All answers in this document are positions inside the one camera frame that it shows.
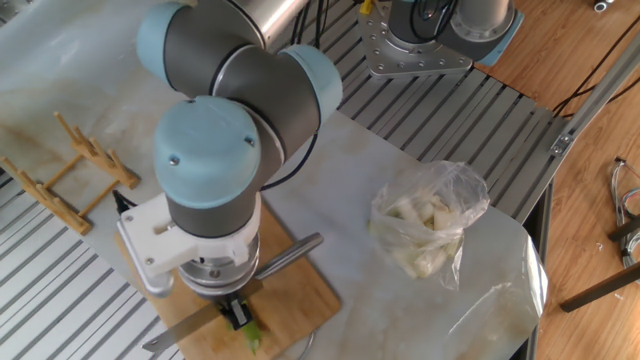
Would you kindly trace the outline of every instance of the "black cable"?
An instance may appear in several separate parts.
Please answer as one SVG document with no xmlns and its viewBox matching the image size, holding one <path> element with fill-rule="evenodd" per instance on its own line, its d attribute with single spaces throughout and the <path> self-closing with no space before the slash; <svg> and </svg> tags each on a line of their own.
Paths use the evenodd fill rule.
<svg viewBox="0 0 640 360">
<path fill-rule="evenodd" d="M 578 96 L 582 96 L 582 95 L 584 95 L 584 94 L 588 94 L 588 93 L 592 92 L 592 91 L 593 91 L 593 89 L 595 89 L 595 88 L 596 88 L 596 86 L 595 86 L 595 85 L 593 85 L 592 87 L 590 87 L 590 88 L 588 88 L 588 89 L 586 89 L 586 90 L 582 90 L 582 91 L 580 91 L 579 93 L 577 93 L 577 94 L 576 94 L 576 96 L 575 96 L 574 98 L 568 97 L 568 98 L 566 98 L 566 99 L 562 100 L 562 102 L 560 102 L 558 105 L 556 105 L 556 107 L 554 107 L 554 108 L 553 108 L 553 112 L 556 112 L 556 110 L 558 110 L 558 109 L 560 108 L 560 106 L 568 104 L 568 103 L 569 103 L 569 101 L 571 101 L 571 100 L 573 100 L 573 99 L 577 98 Z"/>
<path fill-rule="evenodd" d="M 313 41 L 313 46 L 316 49 L 320 49 L 320 35 L 322 33 L 322 7 L 324 0 L 318 0 L 318 9 L 316 12 L 316 37 Z"/>
<path fill-rule="evenodd" d="M 113 198 L 116 200 L 118 215 L 121 215 L 123 212 L 129 210 L 132 207 L 138 206 L 133 201 L 127 199 L 118 190 L 113 190 L 111 194 L 113 194 Z"/>
<path fill-rule="evenodd" d="M 318 12 L 316 13 L 316 35 L 315 35 L 315 40 L 314 40 L 314 46 L 316 48 L 320 48 L 320 37 L 322 37 L 322 34 L 324 33 L 325 27 L 327 25 L 327 17 L 329 16 L 329 0 L 326 0 L 326 8 L 324 8 L 324 20 L 322 20 L 322 13 L 323 13 L 323 1 L 325 0 L 318 0 Z M 301 42 L 302 40 L 302 33 L 304 32 L 304 24 L 307 22 L 307 15 L 309 13 L 309 4 L 307 3 L 307 5 L 304 8 L 304 12 L 302 14 L 302 24 L 300 26 L 300 31 L 298 32 L 298 44 Z M 260 188 L 260 191 L 265 191 L 265 190 L 269 190 L 272 189 L 278 185 L 281 185 L 283 183 L 285 183 L 286 181 L 288 181 L 289 179 L 291 179 L 292 177 L 296 176 L 296 174 L 300 171 L 300 169 L 302 169 L 302 167 L 304 166 L 304 164 L 307 162 L 307 160 L 309 159 L 309 157 L 311 156 L 311 153 L 313 152 L 313 148 L 316 145 L 316 142 L 318 141 L 318 131 L 320 131 L 320 124 L 318 124 L 318 129 L 316 130 L 316 132 L 313 134 L 313 137 L 311 138 L 311 143 L 309 143 L 309 148 L 307 149 L 307 152 L 304 154 L 304 156 L 302 157 L 302 160 L 300 160 L 300 162 L 298 163 L 298 165 L 296 165 L 296 167 L 287 175 L 285 175 L 284 177 L 282 177 L 279 180 L 276 180 L 274 182 L 272 182 L 271 184 L 266 184 L 264 186 L 262 186 Z"/>
<path fill-rule="evenodd" d="M 298 38 L 298 25 L 300 24 L 300 20 L 302 19 L 302 10 L 298 11 L 298 16 L 296 16 L 296 22 L 293 24 L 293 32 L 291 33 L 291 45 L 296 43 L 296 39 Z"/>
<path fill-rule="evenodd" d="M 304 27 L 307 23 L 307 16 L 309 16 L 309 9 L 311 8 L 311 2 L 308 2 L 305 5 L 304 10 L 302 12 L 302 21 L 300 22 L 300 30 L 298 31 L 298 39 L 296 39 L 296 44 L 302 43 L 302 34 L 304 33 Z"/>
<path fill-rule="evenodd" d="M 320 36 L 324 34 L 324 30 L 327 28 L 327 18 L 329 17 L 329 5 L 330 5 L 330 0 L 327 0 L 327 7 L 324 10 L 324 20 L 322 21 L 322 31 L 320 31 Z"/>
<path fill-rule="evenodd" d="M 611 99 L 609 99 L 609 101 L 607 101 L 607 105 L 611 104 L 612 102 L 618 100 L 622 95 L 626 94 L 629 90 L 631 90 L 634 86 L 638 85 L 638 83 L 640 83 L 640 77 L 638 77 L 637 79 L 635 79 L 631 84 L 629 84 L 629 86 L 627 86 L 626 88 L 622 89 L 622 91 L 620 91 L 619 93 L 617 93 L 616 95 L 612 96 Z M 576 113 L 571 113 L 571 114 L 566 114 L 566 115 L 562 115 L 562 117 L 572 117 L 573 115 L 575 115 Z"/>
<path fill-rule="evenodd" d="M 265 190 L 269 190 L 271 188 L 274 188 L 274 187 L 276 187 L 278 185 L 281 185 L 282 183 L 286 182 L 287 180 L 291 179 L 292 177 L 296 176 L 296 174 L 300 171 L 300 169 L 302 169 L 304 164 L 309 159 L 309 156 L 311 156 L 311 152 L 313 151 L 313 147 L 316 145 L 316 141 L 318 141 L 318 133 L 317 132 L 315 134 L 313 134 L 313 138 L 311 138 L 311 143 L 309 144 L 309 148 L 307 149 L 307 152 L 304 154 L 304 157 L 302 158 L 302 160 L 300 160 L 300 162 L 298 163 L 296 168 L 293 169 L 289 174 L 284 176 L 282 179 L 276 180 L 276 181 L 272 182 L 271 184 L 267 184 L 267 185 L 263 186 L 262 188 L 260 188 L 260 191 L 265 191 Z"/>
<path fill-rule="evenodd" d="M 413 36 L 415 36 L 416 38 L 424 42 L 430 42 L 430 41 L 436 40 L 440 35 L 442 35 L 442 33 L 444 32 L 444 29 L 447 27 L 449 22 L 451 22 L 451 18 L 453 18 L 455 8 L 456 6 L 458 6 L 458 0 L 447 0 L 444 2 L 442 6 L 440 6 L 440 0 L 438 0 L 436 2 L 436 7 L 433 9 L 433 13 L 430 14 L 427 18 L 424 18 L 424 13 L 427 11 L 426 5 L 422 9 L 422 14 L 418 13 L 418 17 L 420 17 L 422 21 L 426 22 L 426 21 L 430 21 L 433 18 L 433 15 L 435 13 L 437 13 L 438 11 L 442 11 L 442 15 L 440 16 L 438 26 L 436 26 L 436 31 L 434 35 L 430 37 L 423 37 L 422 35 L 418 34 L 418 31 L 416 30 L 416 27 L 415 27 L 415 20 L 413 19 L 413 17 L 414 17 L 414 14 L 417 13 L 416 9 L 418 8 L 418 3 L 421 1 L 426 3 L 426 1 L 428 0 L 413 0 L 413 3 L 411 4 L 411 12 L 409 15 L 409 26 L 411 27 L 411 32 L 413 33 Z"/>
<path fill-rule="evenodd" d="M 567 107 L 567 105 L 569 104 L 569 102 L 571 102 L 571 100 L 575 99 L 576 97 L 578 97 L 578 93 L 580 92 L 580 89 L 582 89 L 583 86 L 585 86 L 587 84 L 587 82 L 589 82 L 589 80 L 593 77 L 593 75 L 595 75 L 595 73 L 598 71 L 598 69 L 600 69 L 600 67 L 602 67 L 602 65 L 604 64 L 604 62 L 609 58 L 609 56 L 611 56 L 611 54 L 613 53 L 613 50 L 615 50 L 616 47 L 618 47 L 618 45 L 622 42 L 622 40 L 627 36 L 627 34 L 629 34 L 629 32 L 638 24 L 638 22 L 640 22 L 640 16 L 638 16 L 632 23 L 631 25 L 629 25 L 629 27 L 627 27 L 627 29 L 622 33 L 622 35 L 620 35 L 620 37 L 618 38 L 618 40 L 616 40 L 615 43 L 613 43 L 613 45 L 611 46 L 611 48 L 609 48 L 609 51 L 607 51 L 607 53 L 604 55 L 604 57 L 600 60 L 600 62 L 596 65 L 596 67 L 593 68 L 593 70 L 591 70 L 591 72 L 589 73 L 589 75 L 587 75 L 587 77 L 582 81 L 582 83 L 580 84 L 580 86 L 578 86 L 578 88 L 573 92 L 573 94 L 571 94 L 571 96 L 569 96 L 567 98 L 567 100 L 565 100 L 566 102 L 563 101 L 563 103 L 559 104 L 558 110 L 555 111 L 554 113 L 554 117 L 560 115 L 560 113 L 562 113 L 562 110 L 564 110 L 565 107 Z"/>
</svg>

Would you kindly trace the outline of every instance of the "wooden plate stand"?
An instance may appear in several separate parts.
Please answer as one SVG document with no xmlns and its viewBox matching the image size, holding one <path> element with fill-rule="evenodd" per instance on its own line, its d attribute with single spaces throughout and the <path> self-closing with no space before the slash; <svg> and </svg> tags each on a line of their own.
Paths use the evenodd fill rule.
<svg viewBox="0 0 640 360">
<path fill-rule="evenodd" d="M 60 220 L 64 221 L 70 228 L 81 235 L 86 235 L 89 230 L 91 230 L 91 224 L 89 224 L 85 219 L 85 216 L 89 211 L 91 211 L 91 209 L 93 209 L 100 200 L 107 196 L 107 194 L 113 190 L 116 185 L 123 184 L 129 189 L 133 189 L 138 185 L 140 180 L 122 164 L 113 149 L 109 149 L 105 153 L 96 138 L 90 137 L 89 140 L 87 140 L 77 125 L 73 126 L 72 131 L 62 115 L 58 112 L 55 112 L 53 115 L 58 119 L 60 125 L 62 125 L 71 138 L 71 148 L 78 153 L 73 160 L 69 161 L 62 169 L 60 169 L 60 171 L 58 171 L 58 173 L 44 184 L 39 184 L 34 181 L 24 170 L 18 169 L 6 157 L 0 157 L 0 162 L 3 165 L 3 168 L 11 173 L 14 179 L 20 181 L 24 191 L 28 192 L 38 200 L 38 202 L 51 210 L 52 213 L 60 218 Z M 95 166 L 109 174 L 114 178 L 114 181 L 96 198 L 94 198 L 89 205 L 76 213 L 66 201 L 52 194 L 50 188 L 60 180 L 62 176 L 69 172 L 69 170 L 71 170 L 82 158 L 89 160 Z"/>
</svg>

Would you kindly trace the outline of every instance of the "wooden cutting board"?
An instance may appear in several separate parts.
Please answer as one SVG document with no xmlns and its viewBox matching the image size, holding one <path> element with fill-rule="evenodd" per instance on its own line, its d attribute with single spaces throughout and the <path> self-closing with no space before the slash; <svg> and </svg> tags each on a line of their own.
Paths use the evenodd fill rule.
<svg viewBox="0 0 640 360">
<path fill-rule="evenodd" d="M 260 266 L 292 243 L 282 226 L 263 205 L 260 223 Z M 133 265 L 119 234 L 118 248 Z M 145 293 L 167 327 L 180 322 L 208 303 L 199 298 L 175 273 L 173 292 L 165 299 Z M 263 282 L 263 289 L 248 299 L 258 319 L 263 341 L 255 356 L 241 331 L 230 331 L 218 317 L 178 343 L 187 360 L 273 359 L 296 341 L 308 336 L 340 310 L 338 298 L 306 258 L 300 259 Z"/>
</svg>

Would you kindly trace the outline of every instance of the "light blue joint cap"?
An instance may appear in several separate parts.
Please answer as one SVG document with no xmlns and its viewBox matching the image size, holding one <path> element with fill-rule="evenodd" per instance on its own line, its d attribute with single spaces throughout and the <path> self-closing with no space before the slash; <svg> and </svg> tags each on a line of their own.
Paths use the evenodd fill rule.
<svg viewBox="0 0 640 360">
<path fill-rule="evenodd" d="M 136 51 L 138 58 L 147 70 L 167 84 L 164 70 L 164 41 L 173 15 L 185 4 L 166 2 L 153 6 L 138 29 Z"/>
<path fill-rule="evenodd" d="M 522 25 L 523 21 L 524 21 L 524 15 L 520 11 L 516 10 L 516 16 L 514 16 L 513 18 L 513 24 L 511 24 L 511 27 L 509 28 L 509 30 L 507 30 L 507 34 L 502 38 L 500 43 L 498 43 L 498 46 L 496 46 L 493 49 L 493 51 L 491 51 L 484 58 L 482 58 L 482 60 L 478 62 L 486 66 L 495 65 L 496 62 L 498 62 L 498 59 L 500 59 L 500 56 L 502 56 L 502 53 L 504 52 L 504 50 L 507 48 L 507 46 L 513 39 L 513 37 L 516 35 L 516 32 L 520 28 L 520 25 Z"/>
<path fill-rule="evenodd" d="M 320 50 L 308 45 L 293 45 L 281 52 L 294 58 L 307 73 L 320 105 L 320 121 L 324 122 L 342 101 L 342 79 L 338 69 Z"/>
<path fill-rule="evenodd" d="M 199 96 L 169 109 L 156 128 L 160 186 L 182 206 L 208 209 L 240 195 L 260 163 L 260 138 L 237 103 Z"/>
</svg>

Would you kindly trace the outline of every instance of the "green vegetable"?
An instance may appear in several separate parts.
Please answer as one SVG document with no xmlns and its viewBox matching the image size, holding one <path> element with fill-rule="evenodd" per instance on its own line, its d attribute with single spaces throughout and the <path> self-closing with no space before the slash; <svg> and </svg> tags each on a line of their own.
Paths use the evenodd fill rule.
<svg viewBox="0 0 640 360">
<path fill-rule="evenodd" d="M 253 353 L 256 354 L 256 350 L 260 347 L 260 342 L 262 341 L 262 333 L 258 328 L 258 324 L 255 321 L 248 323 L 247 325 L 242 327 L 242 332 L 244 333 L 244 337 L 247 340 L 247 345 L 249 349 Z"/>
</svg>

